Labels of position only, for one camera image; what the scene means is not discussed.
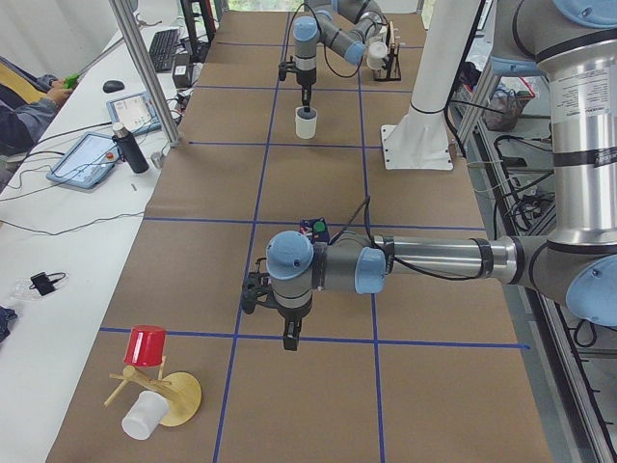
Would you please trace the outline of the person's forearm grey sleeve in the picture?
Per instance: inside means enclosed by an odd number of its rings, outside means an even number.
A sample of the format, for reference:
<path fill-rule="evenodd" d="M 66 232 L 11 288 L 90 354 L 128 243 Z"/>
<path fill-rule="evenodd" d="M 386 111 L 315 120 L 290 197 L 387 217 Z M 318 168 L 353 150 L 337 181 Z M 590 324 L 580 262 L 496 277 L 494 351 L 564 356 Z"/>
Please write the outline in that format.
<path fill-rule="evenodd" d="M 12 108 L 1 102 L 1 153 L 14 155 L 30 150 L 52 123 L 59 107 L 48 97 Z"/>

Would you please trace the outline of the person's hand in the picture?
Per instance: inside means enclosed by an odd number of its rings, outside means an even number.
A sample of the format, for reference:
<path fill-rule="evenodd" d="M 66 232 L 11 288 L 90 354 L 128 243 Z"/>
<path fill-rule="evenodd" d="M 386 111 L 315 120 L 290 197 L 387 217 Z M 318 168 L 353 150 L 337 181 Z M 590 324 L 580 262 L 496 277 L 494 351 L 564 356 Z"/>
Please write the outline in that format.
<path fill-rule="evenodd" d="M 57 108 L 61 108 L 72 93 L 73 89 L 66 88 L 64 80 L 54 80 L 51 82 L 51 88 L 47 92 L 46 97 L 51 100 Z"/>

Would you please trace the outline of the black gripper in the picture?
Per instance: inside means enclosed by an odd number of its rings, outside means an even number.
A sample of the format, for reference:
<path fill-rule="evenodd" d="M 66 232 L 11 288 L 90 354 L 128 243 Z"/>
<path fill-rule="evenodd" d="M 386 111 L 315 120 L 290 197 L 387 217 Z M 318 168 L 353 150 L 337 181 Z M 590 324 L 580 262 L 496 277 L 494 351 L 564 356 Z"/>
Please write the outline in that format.
<path fill-rule="evenodd" d="M 283 317 L 283 348 L 287 351 L 296 351 L 298 349 L 300 333 L 302 330 L 302 320 L 308 314 L 306 309 L 279 310 L 279 314 Z"/>
<path fill-rule="evenodd" d="M 303 88 L 301 95 L 303 111 L 309 113 L 311 111 L 311 87 L 316 83 L 316 69 L 298 69 L 296 71 L 296 81 Z"/>

